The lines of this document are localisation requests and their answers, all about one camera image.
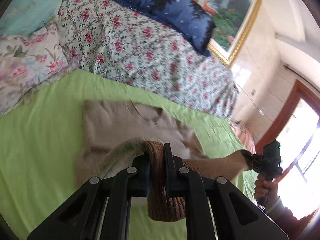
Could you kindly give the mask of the dark red sleeve forearm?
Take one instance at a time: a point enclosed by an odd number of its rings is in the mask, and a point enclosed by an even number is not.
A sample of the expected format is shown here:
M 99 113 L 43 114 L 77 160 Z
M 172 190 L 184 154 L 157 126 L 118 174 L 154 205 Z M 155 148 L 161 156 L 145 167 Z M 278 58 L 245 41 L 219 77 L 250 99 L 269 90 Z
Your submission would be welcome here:
M 316 211 L 297 219 L 291 210 L 285 207 L 279 196 L 269 197 L 265 213 L 288 235 L 289 239 L 297 239 L 306 228 Z

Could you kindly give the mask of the person's right hand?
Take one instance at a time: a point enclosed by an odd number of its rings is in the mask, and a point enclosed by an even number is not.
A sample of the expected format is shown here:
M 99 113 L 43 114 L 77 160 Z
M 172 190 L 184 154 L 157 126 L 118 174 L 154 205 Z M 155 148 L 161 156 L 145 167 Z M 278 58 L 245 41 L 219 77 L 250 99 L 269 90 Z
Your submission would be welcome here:
M 261 200 L 266 197 L 268 199 L 266 207 L 271 207 L 278 201 L 278 183 L 276 181 L 266 181 L 263 174 L 258 174 L 255 181 L 254 197 Z

